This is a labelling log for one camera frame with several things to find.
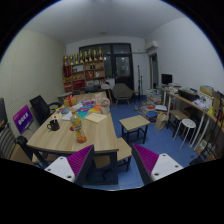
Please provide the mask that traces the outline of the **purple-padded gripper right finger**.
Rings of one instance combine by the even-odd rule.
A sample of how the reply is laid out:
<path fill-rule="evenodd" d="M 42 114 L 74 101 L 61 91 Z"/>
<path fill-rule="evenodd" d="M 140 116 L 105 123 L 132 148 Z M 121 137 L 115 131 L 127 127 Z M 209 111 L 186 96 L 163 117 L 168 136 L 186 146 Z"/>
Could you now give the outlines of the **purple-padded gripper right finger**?
<path fill-rule="evenodd" d="M 182 169 L 168 154 L 156 154 L 137 144 L 132 145 L 132 155 L 145 185 Z"/>

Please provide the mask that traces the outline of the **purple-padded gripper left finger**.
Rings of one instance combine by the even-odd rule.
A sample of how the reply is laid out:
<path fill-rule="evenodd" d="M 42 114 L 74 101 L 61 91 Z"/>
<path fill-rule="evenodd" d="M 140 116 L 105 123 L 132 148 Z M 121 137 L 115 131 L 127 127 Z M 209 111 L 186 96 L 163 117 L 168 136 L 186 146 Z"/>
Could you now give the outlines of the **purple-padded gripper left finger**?
<path fill-rule="evenodd" d="M 74 154 L 58 157 L 46 171 L 82 186 L 94 157 L 94 146 L 87 146 Z"/>

